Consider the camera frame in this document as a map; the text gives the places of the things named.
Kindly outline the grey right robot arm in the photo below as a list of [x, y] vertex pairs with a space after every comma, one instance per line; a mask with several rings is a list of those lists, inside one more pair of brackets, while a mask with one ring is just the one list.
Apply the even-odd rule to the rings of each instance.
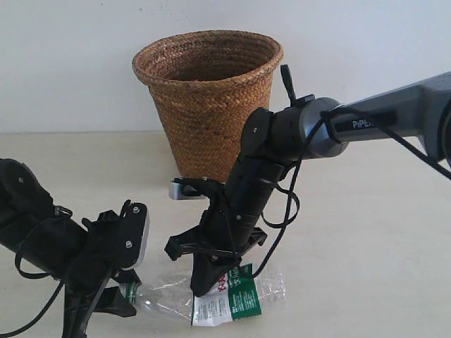
[[266, 240], [257, 227], [274, 191], [297, 177], [310, 159], [339, 156], [352, 142], [393, 139], [445, 177], [450, 169], [450, 74], [441, 73], [397, 89], [342, 104], [329, 97], [294, 93], [290, 69], [281, 67], [290, 105], [279, 112], [254, 110], [246, 120], [240, 151], [223, 181], [177, 177], [174, 199], [205, 196], [199, 223], [168, 239], [170, 259], [193, 257], [190, 288], [205, 295]]

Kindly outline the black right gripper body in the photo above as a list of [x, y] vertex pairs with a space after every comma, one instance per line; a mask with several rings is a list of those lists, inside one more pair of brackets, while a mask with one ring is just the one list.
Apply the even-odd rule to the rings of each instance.
[[169, 237], [164, 251], [172, 261], [185, 254], [231, 257], [239, 263], [256, 245], [263, 245], [266, 233], [255, 225], [258, 217], [234, 211], [225, 185], [201, 179], [199, 191], [209, 199], [209, 207], [194, 227]]

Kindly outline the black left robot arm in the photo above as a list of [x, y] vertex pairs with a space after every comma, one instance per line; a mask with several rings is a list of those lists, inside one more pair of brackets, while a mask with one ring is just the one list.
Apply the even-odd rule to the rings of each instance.
[[51, 277], [61, 283], [67, 317], [136, 315], [124, 286], [140, 284], [135, 268], [148, 232], [148, 208], [131, 200], [119, 212], [102, 211], [95, 220], [77, 223], [24, 163], [1, 159], [1, 245], [14, 253], [25, 279]]

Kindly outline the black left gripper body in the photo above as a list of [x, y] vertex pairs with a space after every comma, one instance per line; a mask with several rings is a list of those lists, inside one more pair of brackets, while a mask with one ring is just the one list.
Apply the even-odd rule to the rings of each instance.
[[118, 232], [120, 214], [104, 211], [94, 221], [82, 219], [79, 225], [69, 219], [64, 222], [68, 243], [65, 257], [69, 273], [66, 280], [64, 307], [66, 310], [93, 310], [90, 291], [107, 288], [110, 280], [118, 282]]

